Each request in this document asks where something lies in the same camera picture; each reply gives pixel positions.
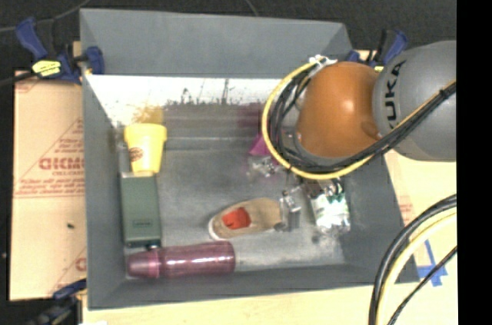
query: purple object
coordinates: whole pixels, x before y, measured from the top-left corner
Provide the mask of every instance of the purple object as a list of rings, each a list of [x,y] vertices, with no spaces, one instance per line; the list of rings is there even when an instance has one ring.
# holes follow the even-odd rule
[[[128,256],[128,276],[175,278],[196,274],[229,274],[236,259],[232,244],[226,240],[191,246],[170,246]]]

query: red object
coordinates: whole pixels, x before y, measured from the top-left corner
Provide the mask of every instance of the red object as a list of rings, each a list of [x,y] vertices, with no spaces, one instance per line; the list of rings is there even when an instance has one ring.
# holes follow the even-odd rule
[[[237,230],[239,228],[246,228],[251,225],[251,218],[248,212],[243,207],[239,207],[222,216],[222,222],[224,225],[231,229]]]

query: cardboard sheet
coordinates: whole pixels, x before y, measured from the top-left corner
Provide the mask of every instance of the cardboard sheet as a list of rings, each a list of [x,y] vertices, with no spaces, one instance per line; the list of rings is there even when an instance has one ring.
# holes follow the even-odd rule
[[[86,274],[81,87],[15,86],[10,299],[50,297]]]

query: orange object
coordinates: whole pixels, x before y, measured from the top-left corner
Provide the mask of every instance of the orange object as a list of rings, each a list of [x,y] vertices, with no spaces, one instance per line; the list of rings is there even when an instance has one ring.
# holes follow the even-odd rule
[[[224,214],[224,216],[222,216],[222,222],[227,228],[232,230],[246,228],[251,225],[249,214],[243,207],[239,207],[232,212]]]
[[[318,72],[307,86],[297,122],[308,152],[325,158],[350,157],[377,140],[372,92],[377,72],[341,61]]]

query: kuka logo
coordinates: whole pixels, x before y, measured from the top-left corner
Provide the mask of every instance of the kuka logo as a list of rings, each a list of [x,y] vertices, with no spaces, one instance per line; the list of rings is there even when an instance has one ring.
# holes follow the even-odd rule
[[[392,79],[388,79],[386,82],[386,93],[384,94],[384,98],[386,98],[386,102],[384,102],[384,106],[387,109],[387,122],[390,125],[391,129],[394,128],[394,123],[397,120],[397,109],[394,103],[394,88],[398,82],[398,76],[400,75],[400,69],[403,64],[407,61],[403,60],[401,63],[396,64],[391,70],[391,74],[393,75]]]

